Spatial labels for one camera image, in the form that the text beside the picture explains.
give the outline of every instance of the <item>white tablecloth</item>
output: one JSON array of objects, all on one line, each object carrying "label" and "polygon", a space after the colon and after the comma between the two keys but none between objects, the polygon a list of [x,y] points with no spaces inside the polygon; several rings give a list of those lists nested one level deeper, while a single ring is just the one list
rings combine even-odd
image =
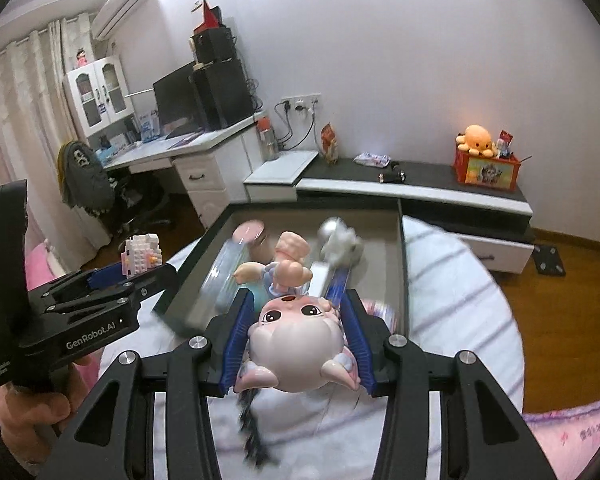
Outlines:
[{"label": "white tablecloth", "polygon": [[[403,218],[409,274],[410,338],[423,350],[453,356],[473,350],[514,405],[522,410],[522,340],[498,285],[455,235],[412,218]],[[180,267],[195,242],[170,262]],[[179,339],[152,313],[158,296],[142,304],[140,328],[108,345],[100,373],[127,349],[141,356],[167,352]],[[440,406],[430,394],[427,479],[440,477]],[[272,388],[253,403],[263,438],[279,466],[255,470],[244,462],[238,433],[237,396],[209,399],[218,462],[224,480],[366,480],[378,454],[385,399],[371,399],[363,388],[352,392],[330,383],[301,394]],[[167,478],[164,394],[155,403],[155,478]]]}]

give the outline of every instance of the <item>storage box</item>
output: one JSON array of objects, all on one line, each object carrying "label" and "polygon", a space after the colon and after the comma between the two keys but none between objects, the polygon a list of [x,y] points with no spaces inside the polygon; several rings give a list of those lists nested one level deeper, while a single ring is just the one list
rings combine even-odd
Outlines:
[{"label": "storage box", "polygon": [[208,325],[209,312],[196,309],[200,286],[235,228],[247,220],[264,222],[275,243],[284,231],[309,242],[312,252],[305,265],[318,260],[317,231],[328,217],[339,216],[365,243],[362,260],[353,267],[347,288],[361,299],[389,304],[397,313],[397,332],[408,332],[406,255],[400,202],[394,198],[352,196],[311,198],[298,202],[230,204],[198,241],[178,271],[178,289],[166,290],[154,312],[182,337],[199,335]]},{"label": "storage box", "polygon": [[460,184],[475,184],[513,191],[516,189],[520,162],[514,155],[511,155],[510,159],[485,158],[480,155],[469,155],[456,148],[454,168]]}]

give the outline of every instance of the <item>blue gripper pad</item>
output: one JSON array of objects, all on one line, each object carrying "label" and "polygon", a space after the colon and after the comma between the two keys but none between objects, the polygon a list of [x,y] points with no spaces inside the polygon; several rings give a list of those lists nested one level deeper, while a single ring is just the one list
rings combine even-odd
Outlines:
[{"label": "blue gripper pad", "polygon": [[218,381],[218,386],[225,395],[229,392],[229,388],[235,385],[235,380],[242,364],[244,349],[247,346],[247,331],[254,320],[253,293],[248,291],[235,316],[234,325],[231,328],[226,345],[224,346],[224,353],[222,354],[222,376]]},{"label": "blue gripper pad", "polygon": [[122,274],[122,263],[111,264],[101,269],[94,270],[91,276],[87,278],[87,283],[92,290],[107,288],[108,286],[120,283],[125,279]]},{"label": "blue gripper pad", "polygon": [[365,338],[365,333],[362,329],[358,314],[354,308],[349,294],[344,294],[340,301],[340,321],[347,337],[349,350],[356,358],[358,363],[358,375],[360,376],[360,384],[365,387],[365,390],[372,395],[376,390],[376,377],[373,370],[372,351],[369,343]]},{"label": "blue gripper pad", "polygon": [[324,293],[324,299],[331,301],[334,306],[340,306],[340,301],[344,296],[344,291],[347,288],[347,280],[349,279],[349,267],[339,267],[333,271],[333,276]]}]

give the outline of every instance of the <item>red box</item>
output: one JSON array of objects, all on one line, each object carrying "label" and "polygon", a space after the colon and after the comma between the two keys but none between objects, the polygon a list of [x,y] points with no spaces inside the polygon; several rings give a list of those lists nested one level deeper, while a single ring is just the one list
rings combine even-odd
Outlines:
[{"label": "red box", "polygon": [[520,162],[515,155],[511,158],[485,158],[469,155],[456,148],[454,161],[456,178],[460,184],[491,187],[513,191],[516,189],[516,179]]}]

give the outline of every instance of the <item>silver screw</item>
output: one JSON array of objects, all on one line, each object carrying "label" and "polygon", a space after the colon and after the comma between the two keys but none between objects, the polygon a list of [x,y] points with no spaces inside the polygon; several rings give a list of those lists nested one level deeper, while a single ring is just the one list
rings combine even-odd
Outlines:
[{"label": "silver screw", "polygon": [[197,335],[189,339],[189,346],[195,350],[199,348],[204,348],[207,343],[208,341],[206,340],[206,337],[201,335]]},{"label": "silver screw", "polygon": [[393,334],[389,336],[389,344],[391,346],[397,346],[398,348],[407,344],[407,338],[402,334]]},{"label": "silver screw", "polygon": [[460,360],[466,365],[472,365],[475,363],[475,354],[470,350],[462,350],[460,352]]},{"label": "silver screw", "polygon": [[118,362],[121,365],[129,365],[136,360],[136,353],[131,350],[126,350],[118,356]]}]

